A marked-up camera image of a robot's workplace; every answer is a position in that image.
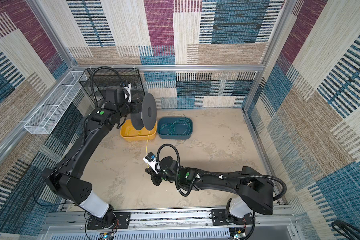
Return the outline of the dark grey perforated spool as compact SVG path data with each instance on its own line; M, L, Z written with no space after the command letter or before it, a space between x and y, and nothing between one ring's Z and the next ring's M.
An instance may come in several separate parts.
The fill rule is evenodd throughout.
M131 114L131 122L136 130L146 128L151 131L157 120L157 105L156 100L152 94L147 94L144 97L141 94L134 94L133 100L142 101L142 111L138 114Z

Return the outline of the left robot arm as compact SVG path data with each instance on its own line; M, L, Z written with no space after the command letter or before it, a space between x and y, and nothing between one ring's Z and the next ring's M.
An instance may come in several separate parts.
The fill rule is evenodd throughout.
M113 207L96 195L91 183L81 179L88 161L103 138L113 129L124 123L121 118L141 111L141 95L131 97L123 86L121 75L111 67L98 67L90 75L90 87L95 87L95 76L103 70L114 74L119 81L116 86L106 89L105 102L96 105L88 116L84 117L82 134L68 153L52 168L42 172L42 178L50 190L57 196L72 201L75 205L89 212L107 226L116 217Z

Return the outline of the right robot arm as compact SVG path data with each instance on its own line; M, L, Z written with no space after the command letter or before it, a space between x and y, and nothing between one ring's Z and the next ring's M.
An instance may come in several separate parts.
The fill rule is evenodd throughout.
M247 214L256 213L270 216L273 214L273 203L287 192L287 185L283 180L262 175L251 167L228 173L183 167L177 148L164 144L159 149L165 147L175 151L175 159L170 156L160 159L159 154L152 152L144 157L144 162L148 165L145 171L151 176L153 184L159 186L163 181L173 183L183 197L188 197L192 191L203 190L235 194L236 197L228 201L227 218L242 219Z

